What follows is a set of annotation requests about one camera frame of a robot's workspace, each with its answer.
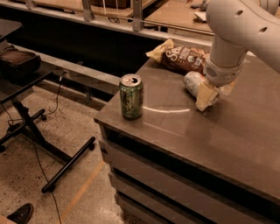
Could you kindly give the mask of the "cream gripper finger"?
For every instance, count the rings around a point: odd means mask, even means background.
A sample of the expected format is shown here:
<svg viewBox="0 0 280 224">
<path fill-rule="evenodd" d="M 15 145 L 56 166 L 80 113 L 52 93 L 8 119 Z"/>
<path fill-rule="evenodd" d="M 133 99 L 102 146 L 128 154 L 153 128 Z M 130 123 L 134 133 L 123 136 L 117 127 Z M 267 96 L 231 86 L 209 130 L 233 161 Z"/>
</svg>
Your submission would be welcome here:
<svg viewBox="0 0 280 224">
<path fill-rule="evenodd" d="M 235 85 L 236 85 L 236 82 L 237 82 L 237 79 L 233 80 L 231 83 L 223 86 L 220 88 L 220 92 L 223 94 L 223 95 L 230 95 L 232 90 L 235 88 Z"/>
<path fill-rule="evenodd" d="M 220 90 L 209 81 L 203 81 L 199 84 L 196 107 L 198 110 L 204 111 L 207 107 L 214 105 L 219 97 Z"/>
</svg>

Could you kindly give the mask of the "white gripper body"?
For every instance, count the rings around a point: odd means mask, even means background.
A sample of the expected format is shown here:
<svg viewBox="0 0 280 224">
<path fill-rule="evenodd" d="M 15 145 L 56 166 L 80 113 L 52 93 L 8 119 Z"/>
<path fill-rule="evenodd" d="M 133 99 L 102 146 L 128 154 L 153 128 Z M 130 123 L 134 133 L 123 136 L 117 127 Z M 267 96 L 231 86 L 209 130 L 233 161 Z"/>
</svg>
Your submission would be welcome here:
<svg viewBox="0 0 280 224">
<path fill-rule="evenodd" d="M 222 87 L 234 81 L 244 66 L 245 54 L 210 53 L 206 57 L 204 76 L 215 86 Z"/>
</svg>

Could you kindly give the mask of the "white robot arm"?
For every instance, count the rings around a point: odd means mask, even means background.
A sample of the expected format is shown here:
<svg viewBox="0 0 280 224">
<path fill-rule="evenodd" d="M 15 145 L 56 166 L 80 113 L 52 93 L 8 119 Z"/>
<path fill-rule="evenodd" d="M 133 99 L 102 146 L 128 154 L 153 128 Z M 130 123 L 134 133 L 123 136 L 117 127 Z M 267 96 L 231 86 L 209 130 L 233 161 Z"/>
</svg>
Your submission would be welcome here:
<svg viewBox="0 0 280 224">
<path fill-rule="evenodd" d="M 204 110 L 222 90 L 229 94 L 248 52 L 280 73 L 279 0 L 210 0 L 206 22 L 213 43 L 199 85 L 196 107 Z"/>
</svg>

